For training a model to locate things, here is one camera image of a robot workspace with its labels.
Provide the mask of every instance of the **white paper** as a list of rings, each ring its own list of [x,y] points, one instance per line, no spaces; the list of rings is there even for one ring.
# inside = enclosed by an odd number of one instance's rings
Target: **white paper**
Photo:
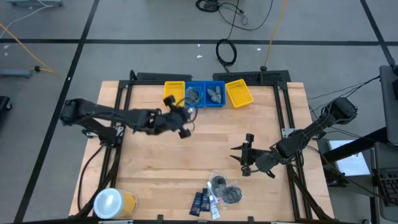
[[[328,145],[330,150],[334,150],[337,147],[343,146],[352,141],[353,140],[332,140],[328,141]],[[336,166],[338,170],[345,173],[347,177],[357,175],[370,175],[368,165],[366,165],[365,158],[363,157],[362,152],[337,161]]]

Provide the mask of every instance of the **yellow cup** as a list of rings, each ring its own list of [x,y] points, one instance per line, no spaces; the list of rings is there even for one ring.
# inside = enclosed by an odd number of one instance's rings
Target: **yellow cup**
[[[112,188],[102,190],[94,200],[94,212],[104,219],[130,217],[137,206],[136,195]]]

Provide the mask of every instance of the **plastic bin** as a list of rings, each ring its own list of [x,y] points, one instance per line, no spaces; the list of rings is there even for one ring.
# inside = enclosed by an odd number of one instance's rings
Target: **plastic bin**
[[[225,88],[234,108],[240,108],[253,102],[253,96],[243,79],[227,83]]]
[[[178,103],[181,99],[184,98],[185,93],[185,82],[165,82],[164,83],[164,94],[163,99],[173,95],[175,98],[175,103]]]
[[[188,104],[187,96],[185,95],[185,106],[203,108],[205,107],[205,82],[185,82],[185,94],[187,94],[187,89],[192,87],[200,95],[200,102],[197,104]]]
[[[211,96],[207,93],[207,89],[214,90],[216,86],[221,88],[221,103],[215,103],[211,100]],[[205,106],[206,107],[223,107],[225,105],[225,82],[224,81],[205,81]]]

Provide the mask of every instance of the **white cup lid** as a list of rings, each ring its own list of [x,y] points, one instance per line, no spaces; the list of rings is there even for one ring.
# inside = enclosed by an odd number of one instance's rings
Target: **white cup lid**
[[[104,189],[95,197],[94,212],[100,218],[114,218],[122,208],[123,198],[120,191],[116,189]]]

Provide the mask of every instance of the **gray floor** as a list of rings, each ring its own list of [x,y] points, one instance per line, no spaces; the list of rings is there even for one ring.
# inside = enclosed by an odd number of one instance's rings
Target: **gray floor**
[[[398,41],[395,26],[398,2],[367,2],[384,39]],[[10,30],[25,39],[79,39],[92,3],[93,0],[65,0],[64,7],[44,9],[15,23]],[[194,3],[194,0],[101,0],[88,38],[200,40],[226,37],[230,26],[220,15],[200,12]],[[241,1],[240,6],[249,18],[248,26],[255,27],[263,20],[269,3],[270,0]],[[282,3],[274,0],[269,20],[261,29],[253,32],[234,29],[231,38],[268,40]],[[6,25],[32,10],[1,1],[0,22]],[[225,13],[227,18],[232,17],[229,11]],[[275,39],[377,41],[359,0],[289,1]],[[0,79],[0,95],[10,96],[14,104],[0,132],[0,223],[12,222],[15,217],[77,44],[27,44],[27,47],[63,78],[39,73],[28,80]],[[237,45],[236,48],[238,58],[231,67],[232,72],[258,70],[264,63],[267,45]],[[389,47],[389,50],[398,58],[398,47]],[[231,55],[230,49],[223,46],[221,53],[226,59]],[[311,97],[369,80],[377,76],[378,67],[386,63],[380,46],[275,45],[268,67],[270,70],[288,69],[294,82],[304,82],[307,96]],[[0,44],[0,67],[30,68],[34,65],[37,63],[17,44]],[[103,80],[127,78],[130,69],[192,74],[194,80],[210,80],[213,73],[224,72],[213,44],[86,44],[67,98],[96,101]],[[320,98],[310,104],[316,107],[332,98]],[[350,100],[359,109],[358,117],[342,129],[364,135],[385,125],[379,82],[366,85]],[[328,137],[351,139],[335,133]],[[24,221],[68,215],[85,143],[79,128],[63,127],[58,123]],[[330,189],[330,195],[337,218],[360,222],[370,217],[366,197],[343,189]]]

